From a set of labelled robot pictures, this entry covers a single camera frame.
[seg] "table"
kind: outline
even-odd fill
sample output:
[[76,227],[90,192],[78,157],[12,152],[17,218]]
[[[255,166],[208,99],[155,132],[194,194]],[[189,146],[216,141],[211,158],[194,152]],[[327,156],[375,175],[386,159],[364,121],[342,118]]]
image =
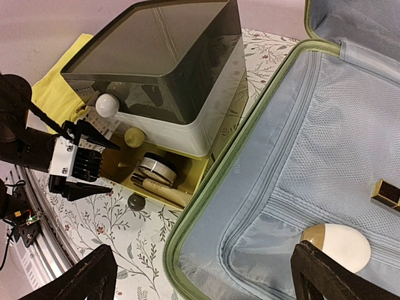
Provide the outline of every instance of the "table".
[[[249,84],[246,115],[297,40],[250,29],[242,33]],[[148,200],[144,210],[134,212],[127,205],[132,192],[105,179],[96,184],[112,186],[111,193],[69,202],[49,192],[48,174],[36,176],[79,257],[103,243],[112,247],[119,266],[116,299],[179,299],[163,271],[163,246],[178,211]]]

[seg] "white ball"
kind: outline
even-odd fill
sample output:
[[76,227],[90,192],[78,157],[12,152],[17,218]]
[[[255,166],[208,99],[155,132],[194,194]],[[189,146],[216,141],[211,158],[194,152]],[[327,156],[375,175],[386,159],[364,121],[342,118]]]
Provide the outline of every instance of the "white ball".
[[110,118],[118,113],[119,101],[111,94],[100,95],[96,101],[96,111],[103,118]]
[[364,268],[371,258],[371,246],[365,236],[340,224],[325,224],[322,252],[352,273]]

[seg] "robotic arm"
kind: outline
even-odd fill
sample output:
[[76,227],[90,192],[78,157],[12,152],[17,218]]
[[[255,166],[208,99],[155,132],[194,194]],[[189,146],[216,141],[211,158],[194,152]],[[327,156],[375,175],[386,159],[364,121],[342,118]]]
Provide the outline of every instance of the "robotic arm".
[[[50,174],[49,190],[75,201],[93,194],[109,193],[108,187],[68,182],[72,176],[94,182],[99,177],[101,153],[79,147],[81,139],[119,150],[86,121],[66,121],[62,127],[31,102],[29,83],[17,75],[0,74],[0,160]],[[26,127],[28,111],[57,134]]]

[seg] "open suitcase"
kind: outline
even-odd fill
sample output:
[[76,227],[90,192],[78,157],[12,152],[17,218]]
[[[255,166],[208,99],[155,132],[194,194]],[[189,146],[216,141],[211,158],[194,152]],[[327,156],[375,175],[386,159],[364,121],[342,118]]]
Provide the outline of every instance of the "open suitcase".
[[400,186],[397,0],[310,0],[299,43],[184,210],[164,249],[189,299],[293,299],[304,229],[345,224],[371,244],[357,275],[400,295],[400,212],[371,200]]

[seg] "suitcase lid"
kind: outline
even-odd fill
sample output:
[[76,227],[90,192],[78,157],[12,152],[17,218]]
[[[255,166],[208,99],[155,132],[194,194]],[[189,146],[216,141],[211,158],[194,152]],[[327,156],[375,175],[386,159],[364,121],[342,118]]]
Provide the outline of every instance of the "suitcase lid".
[[305,27],[312,38],[349,41],[400,61],[400,1],[307,0]]

